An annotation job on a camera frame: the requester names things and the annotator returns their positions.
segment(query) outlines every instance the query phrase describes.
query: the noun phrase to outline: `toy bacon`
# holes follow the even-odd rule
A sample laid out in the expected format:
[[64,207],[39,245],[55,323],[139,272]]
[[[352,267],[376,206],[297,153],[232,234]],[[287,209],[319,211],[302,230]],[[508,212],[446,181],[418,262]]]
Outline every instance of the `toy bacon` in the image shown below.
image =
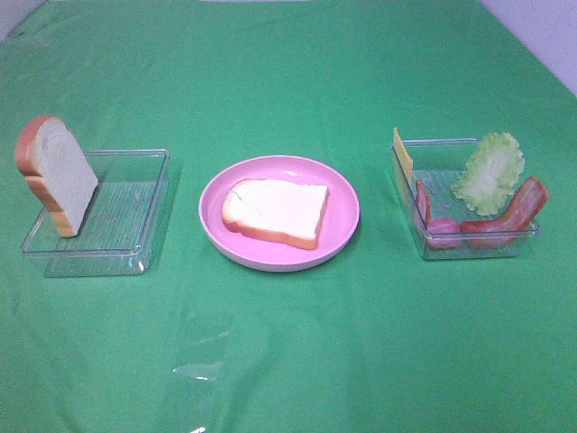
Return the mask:
[[[549,197],[549,191],[536,177],[529,177],[517,190],[505,212],[498,218],[485,221],[463,221],[464,233],[509,232],[525,230],[531,220],[543,208]],[[469,239],[474,248],[492,248],[505,246],[515,241],[515,236],[496,236],[486,239]]]

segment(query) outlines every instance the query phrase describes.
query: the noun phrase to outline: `white bread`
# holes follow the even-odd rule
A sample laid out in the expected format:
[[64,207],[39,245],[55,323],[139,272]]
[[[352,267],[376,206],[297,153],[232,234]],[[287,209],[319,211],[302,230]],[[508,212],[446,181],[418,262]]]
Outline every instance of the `white bread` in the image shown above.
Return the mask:
[[223,203],[223,223],[232,232],[313,250],[325,213],[326,185],[246,179],[233,185]]
[[18,138],[14,158],[59,234],[77,235],[98,179],[64,122],[54,115],[33,118]]

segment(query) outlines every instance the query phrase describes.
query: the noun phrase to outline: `green tablecloth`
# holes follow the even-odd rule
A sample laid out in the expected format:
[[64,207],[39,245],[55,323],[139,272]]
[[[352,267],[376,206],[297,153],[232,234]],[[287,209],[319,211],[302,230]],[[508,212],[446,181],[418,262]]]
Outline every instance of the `green tablecloth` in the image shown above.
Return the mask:
[[[570,431],[577,425],[577,99],[473,1],[49,1],[0,45],[0,429]],[[142,276],[46,279],[20,255],[34,116],[85,150],[169,148]],[[427,262],[389,172],[405,138],[510,131],[550,189],[514,259]],[[362,221],[333,260],[270,274],[197,216],[263,154],[340,171]]]

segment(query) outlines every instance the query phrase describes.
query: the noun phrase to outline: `toy lettuce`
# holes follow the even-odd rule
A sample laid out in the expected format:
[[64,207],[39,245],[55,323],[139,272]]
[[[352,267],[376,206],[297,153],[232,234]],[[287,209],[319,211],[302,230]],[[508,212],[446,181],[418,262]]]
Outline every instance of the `toy lettuce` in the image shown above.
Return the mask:
[[486,134],[452,185],[453,194],[481,216],[495,215],[515,192],[525,159],[509,133]]

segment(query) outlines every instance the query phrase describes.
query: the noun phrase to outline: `plastic plate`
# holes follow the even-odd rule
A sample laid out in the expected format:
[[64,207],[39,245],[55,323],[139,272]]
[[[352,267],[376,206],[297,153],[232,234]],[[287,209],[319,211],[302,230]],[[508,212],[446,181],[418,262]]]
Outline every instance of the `plastic plate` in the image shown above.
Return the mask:
[[[223,224],[221,209],[226,193],[243,179],[328,185],[318,247],[303,250],[230,232]],[[356,229],[360,206],[354,188],[338,171],[309,158],[270,155],[238,162],[218,173],[200,197],[198,214],[211,242],[229,259],[260,271],[294,272],[317,266],[339,253]]]

